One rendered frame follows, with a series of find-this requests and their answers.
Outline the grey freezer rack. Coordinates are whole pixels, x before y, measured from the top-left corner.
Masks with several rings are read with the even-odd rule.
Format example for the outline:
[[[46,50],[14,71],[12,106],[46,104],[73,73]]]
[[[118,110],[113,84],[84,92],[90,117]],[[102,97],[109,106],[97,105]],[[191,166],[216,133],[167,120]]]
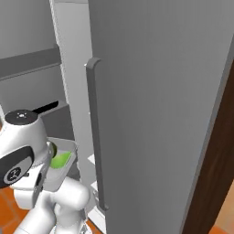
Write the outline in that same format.
[[[48,69],[61,64],[59,46],[0,59],[0,80]]]

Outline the green lime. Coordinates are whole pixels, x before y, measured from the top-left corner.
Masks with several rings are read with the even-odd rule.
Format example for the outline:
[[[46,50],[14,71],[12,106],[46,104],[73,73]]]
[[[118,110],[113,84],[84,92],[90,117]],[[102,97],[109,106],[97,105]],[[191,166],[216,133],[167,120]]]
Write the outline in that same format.
[[[51,160],[50,167],[53,169],[59,169],[63,167],[69,160],[71,152],[65,152],[62,154],[57,154]]]

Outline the grey fridge body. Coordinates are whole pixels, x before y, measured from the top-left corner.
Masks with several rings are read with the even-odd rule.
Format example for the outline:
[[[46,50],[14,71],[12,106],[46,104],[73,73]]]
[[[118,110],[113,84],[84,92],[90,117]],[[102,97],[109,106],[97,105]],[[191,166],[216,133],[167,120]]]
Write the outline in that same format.
[[[48,137],[74,141],[69,173],[90,191],[92,234],[107,234],[99,207],[85,65],[91,55],[88,0],[0,0],[0,59],[59,46],[61,64],[0,80],[0,130],[16,110],[37,113]],[[14,234],[27,212],[11,187],[0,188],[0,234]]]

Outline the grey fridge door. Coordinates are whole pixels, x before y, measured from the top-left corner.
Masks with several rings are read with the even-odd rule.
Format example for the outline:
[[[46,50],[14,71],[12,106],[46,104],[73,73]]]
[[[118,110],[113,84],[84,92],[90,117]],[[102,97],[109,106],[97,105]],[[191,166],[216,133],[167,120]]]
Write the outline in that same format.
[[[234,0],[89,0],[107,234],[186,215],[234,51]]]

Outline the dark brown cabinet panel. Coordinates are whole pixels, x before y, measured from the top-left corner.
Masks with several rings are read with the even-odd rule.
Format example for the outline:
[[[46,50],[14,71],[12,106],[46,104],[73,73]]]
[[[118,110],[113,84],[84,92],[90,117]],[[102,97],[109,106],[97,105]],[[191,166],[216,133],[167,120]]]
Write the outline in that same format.
[[[234,180],[234,59],[182,234],[208,234]]]

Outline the grey vegetable container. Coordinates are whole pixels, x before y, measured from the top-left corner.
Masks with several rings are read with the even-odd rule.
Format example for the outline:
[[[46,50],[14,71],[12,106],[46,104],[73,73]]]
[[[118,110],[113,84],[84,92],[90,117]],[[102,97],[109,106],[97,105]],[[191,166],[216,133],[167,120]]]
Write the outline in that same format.
[[[63,167],[59,169],[49,167],[48,169],[43,188],[47,191],[55,192],[69,174],[72,165],[77,162],[77,145],[74,141],[61,138],[49,137],[49,140],[57,146],[57,154],[71,152],[68,162]]]

